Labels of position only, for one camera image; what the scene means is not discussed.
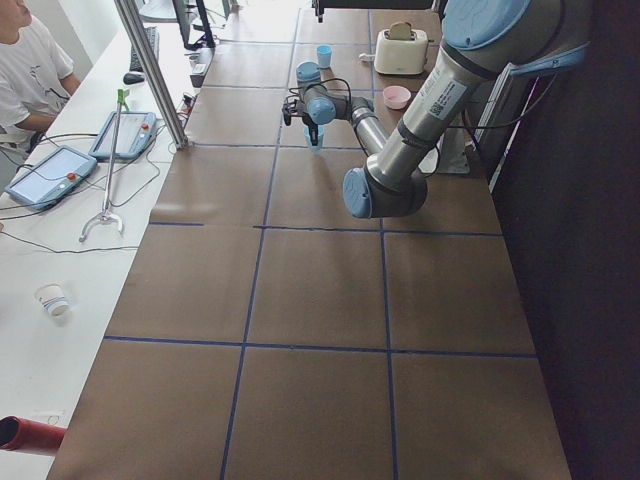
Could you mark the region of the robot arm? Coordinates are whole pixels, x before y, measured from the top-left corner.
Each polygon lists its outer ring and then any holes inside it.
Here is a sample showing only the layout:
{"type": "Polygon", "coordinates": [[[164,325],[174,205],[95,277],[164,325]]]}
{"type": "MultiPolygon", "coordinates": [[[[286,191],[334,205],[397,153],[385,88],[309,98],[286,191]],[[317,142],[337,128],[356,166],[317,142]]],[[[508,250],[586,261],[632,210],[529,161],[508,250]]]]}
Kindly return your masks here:
{"type": "Polygon", "coordinates": [[[283,118],[301,118],[312,145],[320,126],[348,121],[368,158],[344,177],[347,210],[356,218],[411,215],[427,195],[420,163],[478,86],[507,65],[515,76],[546,76],[580,64],[592,12],[590,1],[450,1],[435,66],[392,133],[367,99],[329,92],[314,62],[298,66],[283,118]]]}

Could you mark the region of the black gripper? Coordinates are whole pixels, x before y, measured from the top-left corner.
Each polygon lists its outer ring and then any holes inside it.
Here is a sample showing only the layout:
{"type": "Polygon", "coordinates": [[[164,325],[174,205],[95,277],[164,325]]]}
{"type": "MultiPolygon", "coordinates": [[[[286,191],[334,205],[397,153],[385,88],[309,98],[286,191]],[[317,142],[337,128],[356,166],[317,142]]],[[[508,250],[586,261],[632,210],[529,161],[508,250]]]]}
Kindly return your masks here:
{"type": "Polygon", "coordinates": [[[312,117],[307,113],[303,113],[301,115],[302,121],[305,125],[308,126],[308,137],[309,142],[312,146],[318,145],[318,124],[312,119],[312,117]]]}

